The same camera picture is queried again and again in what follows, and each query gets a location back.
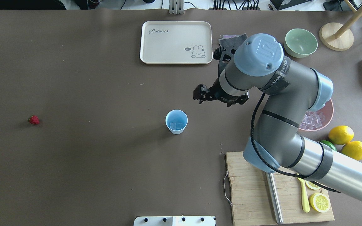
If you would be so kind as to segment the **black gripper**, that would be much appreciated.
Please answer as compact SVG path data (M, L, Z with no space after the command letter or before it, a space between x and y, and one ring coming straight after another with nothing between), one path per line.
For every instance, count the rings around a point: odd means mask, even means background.
M193 94L193 99L198 101L198 104L202 104L204 101L219 100L226 103L227 107L230 107L235 104L243 105L247 102L247 100L249 100L249 92L246 92L241 96L232 96L227 94L220 86L219 79L216 79L210 88L207 88L207 86L203 84L198 85L194 89Z

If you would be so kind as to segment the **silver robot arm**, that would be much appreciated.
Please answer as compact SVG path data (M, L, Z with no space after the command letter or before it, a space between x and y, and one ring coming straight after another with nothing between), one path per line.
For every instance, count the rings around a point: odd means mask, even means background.
M284 56L273 36L260 33L241 43L212 87L198 85L193 99L243 104L252 87L268 99L257 122L254 109L245 160L264 172L302 178L362 201L362 163L297 133L305 113L330 100L332 81Z

